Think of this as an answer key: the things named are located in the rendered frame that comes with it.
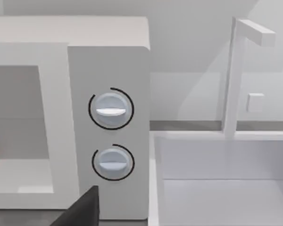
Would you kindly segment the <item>small white tap lever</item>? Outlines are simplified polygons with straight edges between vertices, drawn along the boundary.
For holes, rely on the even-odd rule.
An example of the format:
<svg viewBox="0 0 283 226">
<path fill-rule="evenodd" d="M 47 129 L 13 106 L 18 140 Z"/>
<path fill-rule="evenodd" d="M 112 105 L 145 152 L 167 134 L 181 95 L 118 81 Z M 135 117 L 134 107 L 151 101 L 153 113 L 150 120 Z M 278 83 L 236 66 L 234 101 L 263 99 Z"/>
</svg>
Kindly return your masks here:
<svg viewBox="0 0 283 226">
<path fill-rule="evenodd" d="M 259 113 L 263 109 L 265 95 L 263 93 L 249 93 L 247 100 L 247 112 Z"/>
</svg>

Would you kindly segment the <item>pale grey microwave knob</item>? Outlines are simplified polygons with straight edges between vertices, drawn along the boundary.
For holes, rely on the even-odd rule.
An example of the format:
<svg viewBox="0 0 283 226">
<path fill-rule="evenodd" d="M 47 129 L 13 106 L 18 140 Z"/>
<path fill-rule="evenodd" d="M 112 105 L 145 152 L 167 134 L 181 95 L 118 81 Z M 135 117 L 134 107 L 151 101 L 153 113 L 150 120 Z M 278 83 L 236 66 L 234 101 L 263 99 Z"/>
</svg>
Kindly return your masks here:
<svg viewBox="0 0 283 226">
<path fill-rule="evenodd" d="M 95 99 L 92 107 L 96 119 L 107 127 L 122 125 L 128 116 L 129 105 L 127 100 L 117 93 L 104 93 Z"/>
<path fill-rule="evenodd" d="M 102 176 L 117 179 L 124 176 L 130 165 L 130 160 L 124 151 L 111 148 L 99 153 L 97 166 Z"/>
</svg>

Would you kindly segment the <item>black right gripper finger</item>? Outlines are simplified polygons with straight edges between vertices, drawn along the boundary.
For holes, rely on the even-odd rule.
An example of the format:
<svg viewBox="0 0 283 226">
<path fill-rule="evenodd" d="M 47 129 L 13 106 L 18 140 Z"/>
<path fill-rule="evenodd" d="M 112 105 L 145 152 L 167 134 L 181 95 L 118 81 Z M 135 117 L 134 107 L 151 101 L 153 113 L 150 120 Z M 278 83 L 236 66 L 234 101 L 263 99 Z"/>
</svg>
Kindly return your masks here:
<svg viewBox="0 0 283 226">
<path fill-rule="evenodd" d="M 92 186 L 51 223 L 51 226 L 99 226 L 99 221 L 99 187 Z"/>
</svg>

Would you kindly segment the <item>pale microwave oven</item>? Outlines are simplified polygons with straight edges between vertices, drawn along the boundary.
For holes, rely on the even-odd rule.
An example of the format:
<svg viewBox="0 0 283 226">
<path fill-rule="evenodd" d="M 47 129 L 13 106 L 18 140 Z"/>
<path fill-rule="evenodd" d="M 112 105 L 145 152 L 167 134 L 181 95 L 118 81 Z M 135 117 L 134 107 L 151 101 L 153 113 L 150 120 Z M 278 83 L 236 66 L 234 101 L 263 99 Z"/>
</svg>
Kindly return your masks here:
<svg viewBox="0 0 283 226">
<path fill-rule="evenodd" d="M 104 93 L 128 102 L 118 127 L 93 113 Z M 0 209 L 67 209 L 98 186 L 102 220 L 147 219 L 149 100 L 145 17 L 0 16 Z M 99 172 L 111 148 L 121 178 Z"/>
</svg>

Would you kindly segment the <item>tall white tap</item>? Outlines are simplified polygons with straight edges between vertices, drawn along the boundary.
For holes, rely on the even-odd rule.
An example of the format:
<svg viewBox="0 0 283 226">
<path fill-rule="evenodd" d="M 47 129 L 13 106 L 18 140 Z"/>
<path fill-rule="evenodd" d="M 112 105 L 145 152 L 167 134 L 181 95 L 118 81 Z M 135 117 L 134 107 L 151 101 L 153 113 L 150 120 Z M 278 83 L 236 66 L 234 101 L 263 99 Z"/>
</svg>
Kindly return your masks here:
<svg viewBox="0 0 283 226">
<path fill-rule="evenodd" d="M 261 47 L 274 47 L 275 39 L 274 31 L 258 23 L 246 18 L 232 18 L 222 119 L 222 132 L 225 139 L 232 139 L 236 133 L 246 41 L 250 40 Z"/>
</svg>

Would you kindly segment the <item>white sink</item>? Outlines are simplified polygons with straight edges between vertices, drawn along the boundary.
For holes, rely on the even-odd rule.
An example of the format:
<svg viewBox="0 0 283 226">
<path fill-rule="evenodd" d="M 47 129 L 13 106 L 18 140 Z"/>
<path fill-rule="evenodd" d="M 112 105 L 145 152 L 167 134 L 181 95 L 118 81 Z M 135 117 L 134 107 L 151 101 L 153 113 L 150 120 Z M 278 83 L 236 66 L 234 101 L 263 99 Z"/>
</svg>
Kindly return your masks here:
<svg viewBox="0 0 283 226">
<path fill-rule="evenodd" d="M 283 131 L 152 131 L 159 226 L 283 226 Z"/>
</svg>

